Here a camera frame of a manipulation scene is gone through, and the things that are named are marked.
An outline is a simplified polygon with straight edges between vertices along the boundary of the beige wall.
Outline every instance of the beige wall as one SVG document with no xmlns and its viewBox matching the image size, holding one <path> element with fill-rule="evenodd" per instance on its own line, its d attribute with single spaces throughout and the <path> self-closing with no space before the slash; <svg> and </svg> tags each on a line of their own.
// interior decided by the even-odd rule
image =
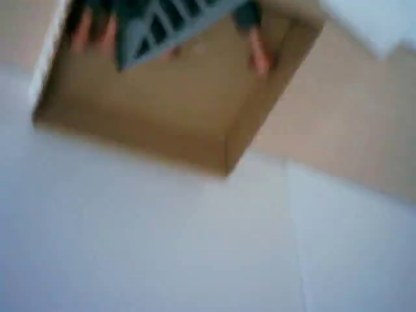
<svg viewBox="0 0 416 312">
<path fill-rule="evenodd" d="M 59 0 L 0 2 L 0 64 L 32 73 Z"/>
</svg>

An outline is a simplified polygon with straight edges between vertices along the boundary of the cardboard box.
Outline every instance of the cardboard box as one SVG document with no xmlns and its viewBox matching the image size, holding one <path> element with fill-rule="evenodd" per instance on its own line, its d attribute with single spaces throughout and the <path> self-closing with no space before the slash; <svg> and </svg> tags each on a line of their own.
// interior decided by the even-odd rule
<svg viewBox="0 0 416 312">
<path fill-rule="evenodd" d="M 230 18 L 185 44 L 177 60 L 124 73 L 93 49 L 73 54 L 62 36 L 35 124 L 226 175 L 319 29 L 268 6 L 264 32 L 279 60 L 268 79 L 250 68 L 248 43 Z"/>
</svg>

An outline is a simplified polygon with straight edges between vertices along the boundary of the open cardboard box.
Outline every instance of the open cardboard box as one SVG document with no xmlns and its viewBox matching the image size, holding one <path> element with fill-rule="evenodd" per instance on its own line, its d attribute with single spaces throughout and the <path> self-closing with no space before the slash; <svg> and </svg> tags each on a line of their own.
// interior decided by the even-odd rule
<svg viewBox="0 0 416 312">
<path fill-rule="evenodd" d="M 264 10 L 265 38 L 279 60 L 267 79 L 250 68 L 247 41 L 230 18 L 185 44 L 177 60 L 123 73 L 93 49 L 73 54 L 62 35 L 35 124 L 226 175 L 319 34 L 271 6 Z"/>
</svg>

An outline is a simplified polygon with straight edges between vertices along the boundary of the gray grille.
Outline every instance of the gray grille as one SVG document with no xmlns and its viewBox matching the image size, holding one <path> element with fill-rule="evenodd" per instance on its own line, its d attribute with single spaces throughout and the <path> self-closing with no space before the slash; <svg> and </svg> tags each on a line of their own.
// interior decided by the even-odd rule
<svg viewBox="0 0 416 312">
<path fill-rule="evenodd" d="M 143 0 L 128 0 L 130 5 Z M 247 0 L 153 0 L 143 14 L 125 18 L 118 32 L 117 63 L 130 68 L 186 42 Z"/>
</svg>

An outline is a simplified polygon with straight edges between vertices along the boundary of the white floor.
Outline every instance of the white floor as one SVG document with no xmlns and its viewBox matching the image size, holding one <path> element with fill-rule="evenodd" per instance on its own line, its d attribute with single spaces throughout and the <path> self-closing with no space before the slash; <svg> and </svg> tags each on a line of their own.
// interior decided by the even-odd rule
<svg viewBox="0 0 416 312">
<path fill-rule="evenodd" d="M 279 162 L 247 155 L 221 182 L 1 136 L 0 311 L 303 311 Z"/>
<path fill-rule="evenodd" d="M 0 311 L 414 311 L 416 208 L 249 153 L 226 182 L 0 123 Z"/>
</svg>

